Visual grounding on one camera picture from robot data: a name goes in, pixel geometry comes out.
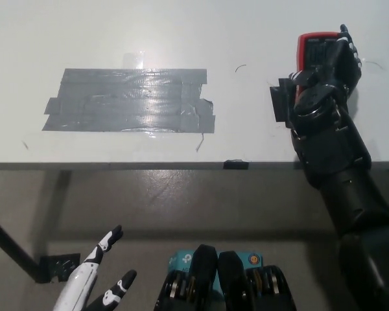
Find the white and black left hand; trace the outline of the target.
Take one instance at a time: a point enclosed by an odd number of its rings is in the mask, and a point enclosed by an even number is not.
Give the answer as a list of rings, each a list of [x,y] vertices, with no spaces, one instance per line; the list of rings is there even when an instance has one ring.
[[[115,310],[129,291],[137,272],[129,270],[113,286],[88,303],[104,254],[123,236],[121,225],[109,231],[85,260],[74,269],[61,291],[54,310]]]

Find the black right hand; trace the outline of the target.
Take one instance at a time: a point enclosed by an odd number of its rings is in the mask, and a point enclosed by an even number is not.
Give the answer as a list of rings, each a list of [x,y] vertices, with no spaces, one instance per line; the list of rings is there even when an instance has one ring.
[[[318,189],[346,169],[370,168],[371,157],[345,109],[362,76],[362,62],[345,24],[325,63],[290,74],[302,90],[290,115],[292,144],[309,184]]]

